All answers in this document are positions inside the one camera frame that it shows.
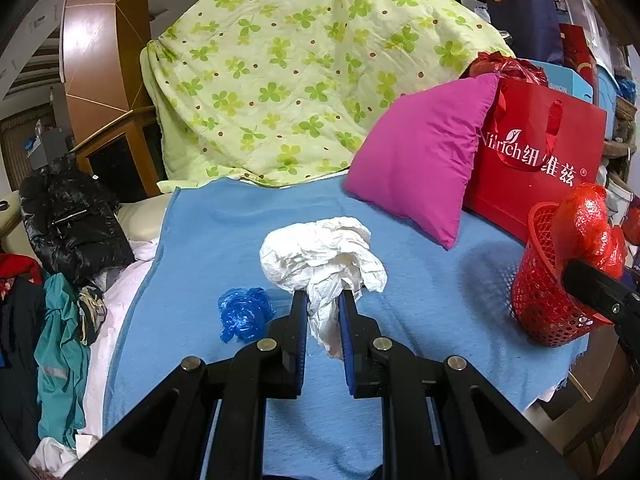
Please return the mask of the clear plastic storage box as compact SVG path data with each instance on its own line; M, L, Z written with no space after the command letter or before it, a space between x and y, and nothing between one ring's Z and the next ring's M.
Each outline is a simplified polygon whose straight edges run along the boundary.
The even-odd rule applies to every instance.
M597 64L614 77L610 34L590 0L553 0L561 23L578 25L584 30L588 47Z

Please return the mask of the green clover quilt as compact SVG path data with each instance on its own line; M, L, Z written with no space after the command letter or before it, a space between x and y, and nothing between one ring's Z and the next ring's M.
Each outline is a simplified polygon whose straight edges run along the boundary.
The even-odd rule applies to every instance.
M454 0L198 0L141 51L164 193L349 167L401 96L459 78L495 27Z

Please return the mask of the red foil bag behind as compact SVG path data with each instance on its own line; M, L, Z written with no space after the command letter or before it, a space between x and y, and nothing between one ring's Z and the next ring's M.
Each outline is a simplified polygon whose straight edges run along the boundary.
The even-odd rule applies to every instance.
M541 67L519 58L509 58L502 53L480 52L468 68L468 75L475 77L496 73L500 77L508 77L528 84L548 87L548 78Z

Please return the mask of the red gift box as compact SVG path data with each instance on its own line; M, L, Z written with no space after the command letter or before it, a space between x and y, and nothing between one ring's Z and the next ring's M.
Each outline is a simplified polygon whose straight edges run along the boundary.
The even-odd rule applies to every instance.
M561 23L560 32L564 49L564 66L574 70L587 84L590 84L591 101L594 105L598 105L597 63L588 46L584 29L579 25Z

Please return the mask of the light blue shoe box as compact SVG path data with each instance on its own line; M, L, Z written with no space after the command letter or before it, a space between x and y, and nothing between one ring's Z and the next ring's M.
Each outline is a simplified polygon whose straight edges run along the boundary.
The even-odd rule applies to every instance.
M535 60L530 60L530 62L544 71L551 89L592 103L593 88L571 68Z

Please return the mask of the blue plastic bag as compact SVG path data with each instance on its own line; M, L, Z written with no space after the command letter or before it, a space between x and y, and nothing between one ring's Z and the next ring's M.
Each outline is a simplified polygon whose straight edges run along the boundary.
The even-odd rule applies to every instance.
M220 339L225 344L232 339L243 344L262 339L274 318L270 298L261 287L227 290L218 298L218 310L222 325Z

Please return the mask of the white bed sheet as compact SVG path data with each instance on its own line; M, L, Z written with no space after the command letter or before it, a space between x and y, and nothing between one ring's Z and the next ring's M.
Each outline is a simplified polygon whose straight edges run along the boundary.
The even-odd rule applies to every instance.
M64 477L66 472L89 451L93 443L105 434L103 405L108 369L122 323L143 279L151 270L159 241L158 238L154 238L149 242L133 242L131 246L134 250L134 263L119 273L103 296L106 319L98 330L96 340L88 346L85 345L90 351L86 390L82 400L86 426L76 434L74 448L68 448L50 437L40 438L28 463L43 477L55 479Z

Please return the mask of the magenta pillow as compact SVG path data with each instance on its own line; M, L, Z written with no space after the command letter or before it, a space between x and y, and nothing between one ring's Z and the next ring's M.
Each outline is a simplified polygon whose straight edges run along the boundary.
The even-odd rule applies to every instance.
M416 222L440 246L453 248L498 85L498 75L484 74L401 96L360 146L346 192Z

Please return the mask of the red shiny plastic bag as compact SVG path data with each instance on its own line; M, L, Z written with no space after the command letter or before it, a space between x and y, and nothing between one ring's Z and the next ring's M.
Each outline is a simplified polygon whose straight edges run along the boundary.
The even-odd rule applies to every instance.
M617 278L624 274L626 244L620 226L608 221L605 188L582 183L559 204L551 223L558 278L570 260L590 264Z

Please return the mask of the blue storage bin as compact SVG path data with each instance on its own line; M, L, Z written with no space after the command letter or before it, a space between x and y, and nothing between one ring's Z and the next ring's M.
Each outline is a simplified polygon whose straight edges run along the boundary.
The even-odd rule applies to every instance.
M606 68L597 65L598 71L598 107L605 111L605 134L606 140L611 141L615 132L615 113L617 101L617 84L615 79L608 73Z

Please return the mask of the black puffer jacket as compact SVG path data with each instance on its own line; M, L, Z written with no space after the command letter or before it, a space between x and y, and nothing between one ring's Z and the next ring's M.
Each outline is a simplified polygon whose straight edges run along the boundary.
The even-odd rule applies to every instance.
M102 271L134 262L116 217L118 200L80 171L73 156L34 171L18 196L29 244L48 273L80 289Z

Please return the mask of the white tissue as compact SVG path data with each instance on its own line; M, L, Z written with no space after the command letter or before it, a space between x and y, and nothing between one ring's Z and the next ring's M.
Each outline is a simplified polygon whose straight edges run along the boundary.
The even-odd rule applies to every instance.
M371 252L371 232L358 219L334 217L294 223L267 234L260 266L270 283L307 293L307 320L314 339L333 359L343 356L337 298L345 289L382 292L387 273Z

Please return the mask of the red paper gift bag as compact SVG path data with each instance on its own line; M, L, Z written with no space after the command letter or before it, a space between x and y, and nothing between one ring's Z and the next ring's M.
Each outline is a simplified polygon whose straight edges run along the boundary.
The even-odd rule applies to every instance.
M539 84L502 78L480 130L464 206L521 242L528 214L596 180L604 110Z

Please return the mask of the red mesh trash basket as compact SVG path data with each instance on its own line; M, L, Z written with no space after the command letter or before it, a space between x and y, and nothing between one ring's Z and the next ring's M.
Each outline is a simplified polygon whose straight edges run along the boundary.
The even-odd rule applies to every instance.
M546 347L559 347L612 323L567 295L555 274L551 223L557 203L536 204L527 219L528 240L511 288L514 318Z

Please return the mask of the red garment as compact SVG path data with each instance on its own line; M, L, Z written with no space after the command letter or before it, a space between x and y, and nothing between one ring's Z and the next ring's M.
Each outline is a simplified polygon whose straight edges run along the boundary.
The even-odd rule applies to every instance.
M2 283L19 276L26 276L29 281L38 285L43 283L42 271L35 259L2 252L0 255L0 280Z

